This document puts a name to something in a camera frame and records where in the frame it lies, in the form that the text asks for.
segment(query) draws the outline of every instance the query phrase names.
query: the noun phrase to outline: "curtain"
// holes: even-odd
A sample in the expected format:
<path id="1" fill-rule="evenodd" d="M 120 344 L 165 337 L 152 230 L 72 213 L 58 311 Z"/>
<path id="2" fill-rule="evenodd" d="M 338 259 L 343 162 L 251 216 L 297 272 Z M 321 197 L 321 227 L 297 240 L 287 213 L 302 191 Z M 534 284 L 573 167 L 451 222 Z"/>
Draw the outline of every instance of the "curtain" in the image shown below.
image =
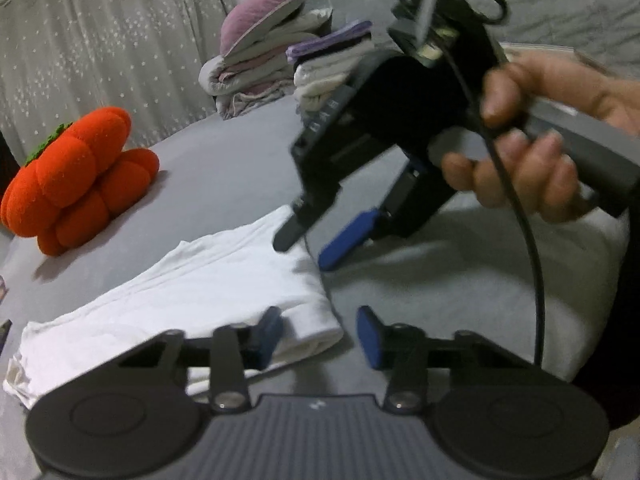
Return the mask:
<path id="1" fill-rule="evenodd" d="M 231 0 L 8 0 L 0 6 L 0 131 L 24 162 L 101 106 L 150 146 L 215 112 L 198 85 Z"/>

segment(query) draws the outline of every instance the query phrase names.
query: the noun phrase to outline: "metal screw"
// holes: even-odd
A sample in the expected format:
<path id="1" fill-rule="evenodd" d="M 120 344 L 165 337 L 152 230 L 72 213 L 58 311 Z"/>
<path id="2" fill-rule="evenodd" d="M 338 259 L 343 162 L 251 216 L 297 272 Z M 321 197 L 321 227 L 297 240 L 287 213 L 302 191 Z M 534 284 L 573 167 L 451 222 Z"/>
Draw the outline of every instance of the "metal screw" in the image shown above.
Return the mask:
<path id="1" fill-rule="evenodd" d="M 413 392 L 396 392 L 389 397 L 389 403 L 396 409 L 408 412 L 421 404 L 420 397 Z"/>
<path id="2" fill-rule="evenodd" d="M 222 392 L 213 402 L 221 410 L 236 410 L 246 402 L 246 397 L 240 392 Z"/>

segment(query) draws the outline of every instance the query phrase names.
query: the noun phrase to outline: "orange plush toy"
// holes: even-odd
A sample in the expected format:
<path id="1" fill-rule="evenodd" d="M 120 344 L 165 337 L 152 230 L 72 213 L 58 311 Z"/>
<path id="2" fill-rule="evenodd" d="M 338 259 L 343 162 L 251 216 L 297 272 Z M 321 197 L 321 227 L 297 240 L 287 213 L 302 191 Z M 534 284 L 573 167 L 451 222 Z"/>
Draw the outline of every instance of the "orange plush toy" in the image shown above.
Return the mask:
<path id="1" fill-rule="evenodd" d="M 60 126 L 7 187 L 2 223 L 40 250 L 58 256 L 83 245 L 142 198 L 159 169 L 158 156 L 122 151 L 131 131 L 121 108 L 94 110 Z"/>

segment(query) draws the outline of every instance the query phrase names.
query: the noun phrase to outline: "white towel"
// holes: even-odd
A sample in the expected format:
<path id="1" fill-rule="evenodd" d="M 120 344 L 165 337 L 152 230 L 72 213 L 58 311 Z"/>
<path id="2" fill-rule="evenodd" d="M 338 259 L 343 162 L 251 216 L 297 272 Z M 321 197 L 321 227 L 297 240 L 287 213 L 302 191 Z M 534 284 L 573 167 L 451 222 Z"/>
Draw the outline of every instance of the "white towel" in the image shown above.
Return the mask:
<path id="1" fill-rule="evenodd" d="M 293 93 L 293 95 L 295 96 L 297 101 L 301 101 L 303 97 L 315 97 L 324 95 L 327 92 L 334 91 L 336 88 L 338 88 L 338 86 L 347 81 L 348 77 L 348 73 L 341 73 L 326 77 L 324 79 L 319 79 L 318 81 L 314 81 L 313 83 L 309 83 L 308 85 L 296 88 L 296 91 Z"/>
<path id="2" fill-rule="evenodd" d="M 181 242 L 153 267 L 96 300 L 47 323 L 30 322 L 10 359 L 4 389 L 28 408 L 47 392 L 139 345 L 180 329 L 206 337 L 230 323 L 255 323 L 271 305 L 285 334 L 270 369 L 318 354 L 342 329 L 303 242 L 271 247 L 290 214 L 283 206 L 253 224 Z M 190 370 L 187 392 L 206 391 L 208 368 Z"/>
<path id="3" fill-rule="evenodd" d="M 298 104 L 300 105 L 300 109 L 305 112 L 319 112 L 326 100 L 331 97 L 331 92 L 327 92 L 326 94 L 321 95 L 313 95 L 310 97 L 298 96 Z"/>
<path id="4" fill-rule="evenodd" d="M 323 66 L 322 68 L 315 68 L 313 70 L 304 71 L 302 65 L 296 69 L 296 73 L 293 76 L 293 84 L 297 87 L 306 86 L 321 79 L 326 79 L 332 75 L 338 75 L 343 73 L 350 73 L 356 65 L 360 62 L 362 56 L 355 56 L 338 63 Z"/>
<path id="5" fill-rule="evenodd" d="M 294 32 L 315 32 L 324 22 L 327 22 L 331 18 L 333 13 L 334 10 L 331 7 L 310 10 L 304 14 L 300 14 L 300 16 L 293 20 L 272 28 L 262 41 L 269 41 L 273 38 L 279 38 L 285 34 L 292 34 Z"/>

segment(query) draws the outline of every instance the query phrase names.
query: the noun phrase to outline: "blue pad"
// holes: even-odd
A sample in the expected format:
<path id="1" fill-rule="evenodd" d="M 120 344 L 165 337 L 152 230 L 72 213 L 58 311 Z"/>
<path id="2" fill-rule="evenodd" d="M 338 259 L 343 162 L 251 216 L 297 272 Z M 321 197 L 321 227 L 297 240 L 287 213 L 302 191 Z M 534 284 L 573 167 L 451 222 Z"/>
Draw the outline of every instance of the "blue pad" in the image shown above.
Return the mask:
<path id="1" fill-rule="evenodd" d="M 382 332 L 379 320 L 372 318 L 366 307 L 360 307 L 356 315 L 356 330 L 360 346 L 364 352 L 369 366 L 379 370 L 382 366 Z"/>
<path id="2" fill-rule="evenodd" d="M 353 250 L 360 247 L 376 226 L 378 209 L 360 213 L 318 256 L 320 270 L 334 270 Z"/>
<path id="3" fill-rule="evenodd" d="M 264 313 L 258 325 L 254 327 L 255 337 L 258 342 L 258 370 L 266 370 L 271 363 L 271 357 L 284 333 L 282 311 L 271 306 Z"/>

